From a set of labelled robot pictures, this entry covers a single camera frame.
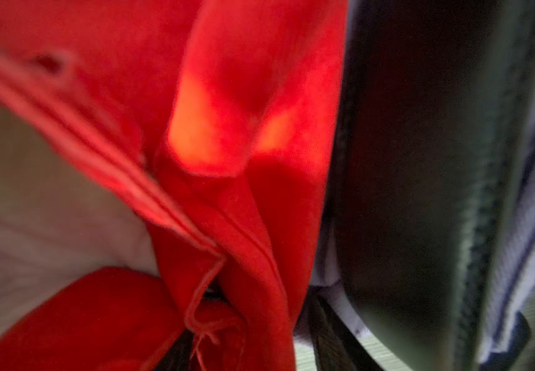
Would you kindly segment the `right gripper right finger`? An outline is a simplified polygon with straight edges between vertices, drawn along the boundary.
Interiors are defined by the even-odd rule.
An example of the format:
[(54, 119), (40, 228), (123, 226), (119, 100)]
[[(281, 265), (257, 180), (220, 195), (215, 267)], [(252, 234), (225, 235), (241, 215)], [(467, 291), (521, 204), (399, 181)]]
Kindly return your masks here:
[(318, 371), (383, 371), (328, 302), (309, 302), (308, 326)]

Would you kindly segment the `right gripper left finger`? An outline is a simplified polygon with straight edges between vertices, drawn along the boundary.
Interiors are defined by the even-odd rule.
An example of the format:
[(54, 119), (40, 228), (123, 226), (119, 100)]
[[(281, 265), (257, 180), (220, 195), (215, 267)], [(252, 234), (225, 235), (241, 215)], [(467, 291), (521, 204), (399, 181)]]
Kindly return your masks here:
[(185, 330), (159, 360), (154, 371), (189, 371), (194, 334)]

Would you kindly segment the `red trousers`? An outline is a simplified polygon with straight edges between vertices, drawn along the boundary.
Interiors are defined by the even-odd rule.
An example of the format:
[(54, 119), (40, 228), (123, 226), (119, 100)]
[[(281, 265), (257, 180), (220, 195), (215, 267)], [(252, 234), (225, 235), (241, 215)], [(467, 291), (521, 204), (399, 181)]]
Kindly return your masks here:
[(0, 370), (293, 370), (345, 1), (0, 1)]

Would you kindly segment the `black belt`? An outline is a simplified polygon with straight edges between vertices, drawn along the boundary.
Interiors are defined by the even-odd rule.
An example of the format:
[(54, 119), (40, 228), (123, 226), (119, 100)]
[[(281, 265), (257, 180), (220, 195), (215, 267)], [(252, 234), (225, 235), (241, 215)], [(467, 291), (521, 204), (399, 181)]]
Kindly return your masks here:
[(535, 1), (358, 1), (332, 188), (343, 287), (414, 370), (474, 370), (535, 94)]

